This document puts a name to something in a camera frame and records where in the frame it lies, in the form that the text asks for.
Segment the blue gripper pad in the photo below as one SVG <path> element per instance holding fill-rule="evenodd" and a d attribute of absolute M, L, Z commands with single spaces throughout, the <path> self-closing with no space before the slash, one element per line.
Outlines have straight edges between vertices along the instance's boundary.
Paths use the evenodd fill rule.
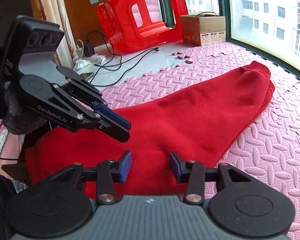
<path fill-rule="evenodd" d="M 130 130 L 131 125 L 128 121 L 124 120 L 121 116 L 116 114 L 114 111 L 112 111 L 110 108 L 100 104 L 100 105 L 93 105 L 92 109 L 95 111 L 99 111 L 100 113 L 104 114 L 117 124 L 121 125 L 123 128 Z"/>

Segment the camera module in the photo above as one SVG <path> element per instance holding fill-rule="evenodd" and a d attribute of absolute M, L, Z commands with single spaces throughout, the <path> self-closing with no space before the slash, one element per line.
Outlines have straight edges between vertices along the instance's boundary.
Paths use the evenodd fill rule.
<path fill-rule="evenodd" d="M 29 47 L 33 46 L 37 42 L 38 38 L 39 38 L 38 33 L 32 34 L 31 37 L 28 40 Z"/>
<path fill-rule="evenodd" d="M 41 41 L 40 41 L 40 46 L 44 47 L 46 46 L 51 39 L 51 33 L 46 33 L 45 35 L 42 36 Z"/>

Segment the building window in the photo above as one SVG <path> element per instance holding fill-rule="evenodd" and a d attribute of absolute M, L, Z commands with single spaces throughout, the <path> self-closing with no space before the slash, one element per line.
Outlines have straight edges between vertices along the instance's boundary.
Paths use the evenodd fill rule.
<path fill-rule="evenodd" d="M 263 12 L 269 13 L 269 5 L 267 3 L 263 4 Z"/>
<path fill-rule="evenodd" d="M 241 1 L 242 1 L 242 7 L 243 7 L 243 9 L 253 10 L 253 8 L 252 8 L 252 2 L 247 1 L 247 0 L 241 0 Z"/>
<path fill-rule="evenodd" d="M 285 11 L 283 7 L 278 6 L 278 17 L 285 18 Z"/>
<path fill-rule="evenodd" d="M 283 29 L 277 28 L 277 38 L 280 40 L 283 40 L 283 38 L 284 38 L 284 30 Z"/>
<path fill-rule="evenodd" d="M 268 34 L 269 24 L 263 23 L 263 33 Z"/>
<path fill-rule="evenodd" d="M 257 2 L 254 3 L 254 10 L 257 12 L 259 11 L 259 3 Z"/>
<path fill-rule="evenodd" d="M 254 28 L 255 29 L 259 28 L 259 20 L 254 20 Z"/>

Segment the power cord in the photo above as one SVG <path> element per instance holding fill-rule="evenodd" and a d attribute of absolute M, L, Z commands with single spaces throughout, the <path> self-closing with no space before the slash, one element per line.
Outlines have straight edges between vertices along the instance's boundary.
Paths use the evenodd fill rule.
<path fill-rule="evenodd" d="M 145 55 L 147 55 L 147 54 L 148 54 L 149 52 L 151 52 L 151 51 L 159 51 L 159 48 L 158 48 L 158 47 L 146 49 L 146 50 L 144 50 L 143 52 L 139 53 L 138 55 L 136 55 L 136 56 L 134 56 L 134 57 L 132 57 L 132 58 L 130 58 L 130 59 L 128 59 L 128 60 L 122 62 L 122 56 L 121 56 L 121 55 L 118 55 L 118 54 L 116 54 L 116 53 L 114 52 L 114 47 L 113 47 L 111 41 L 109 40 L 109 38 L 108 38 L 107 36 L 105 36 L 105 35 L 104 35 L 103 33 L 101 33 L 100 31 L 98 31 L 98 30 L 91 30 L 90 32 L 88 32 L 88 34 L 87 34 L 87 36 L 86 36 L 86 43 L 89 43 L 89 42 L 90 42 L 90 41 L 89 41 L 89 34 L 91 34 L 91 33 L 97 33 L 97 34 L 100 34 L 100 35 L 102 36 L 102 39 L 103 39 L 103 41 L 104 41 L 104 43 L 105 43 L 105 45 L 106 45 L 106 48 L 107 48 L 108 52 L 112 55 L 112 58 L 111 58 L 108 62 L 106 62 L 105 64 L 103 64 L 103 65 L 94 64 L 95 66 L 98 66 L 98 67 L 100 67 L 100 68 L 97 70 L 97 72 L 93 75 L 92 79 L 89 81 L 90 84 L 92 83 L 92 81 L 94 80 L 94 78 L 97 76 L 97 74 L 99 73 L 99 71 L 100 71 L 101 68 L 104 68 L 104 69 L 109 70 L 109 71 L 117 71 L 117 70 L 119 70 L 119 69 L 122 67 L 122 64 L 123 64 L 123 63 L 126 63 L 126 62 L 128 62 L 128 61 L 130 61 L 130 60 L 133 60 L 133 59 L 135 59 L 136 57 L 138 57 L 138 56 L 144 54 L 145 52 L 147 52 L 147 53 L 145 54 Z M 108 41 L 109 44 L 111 45 L 113 52 L 111 52 L 110 49 L 108 48 L 107 41 L 106 41 L 105 38 L 107 39 L 107 41 Z M 135 67 L 135 66 L 136 66 L 136 65 L 144 58 L 145 55 L 143 55 L 143 57 L 141 57 L 141 59 L 140 59 L 133 67 L 131 67 L 130 69 L 126 70 L 126 71 L 122 74 L 122 76 L 120 77 L 119 80 L 117 80 L 115 83 L 113 83 L 113 84 L 111 84 L 111 85 L 114 85 L 114 84 L 116 84 L 117 82 L 119 82 L 119 81 L 122 79 L 122 77 L 125 75 L 125 73 L 127 73 L 127 71 L 133 69 L 133 68 L 134 68 L 134 67 Z M 107 64 L 109 64 L 109 63 L 114 59 L 114 56 L 119 56 L 119 57 L 120 57 L 120 63 L 114 64 L 114 65 L 107 65 Z M 119 67 L 117 67 L 116 69 L 111 69 L 111 68 L 109 68 L 109 67 L 115 67 L 115 66 L 119 66 Z"/>

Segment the cardboard box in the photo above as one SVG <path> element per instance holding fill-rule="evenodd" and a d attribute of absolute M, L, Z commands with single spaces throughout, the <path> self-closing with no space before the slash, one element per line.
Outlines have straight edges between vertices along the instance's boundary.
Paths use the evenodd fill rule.
<path fill-rule="evenodd" d="M 184 42 L 197 46 L 226 41 L 226 18 L 212 13 L 180 16 Z"/>

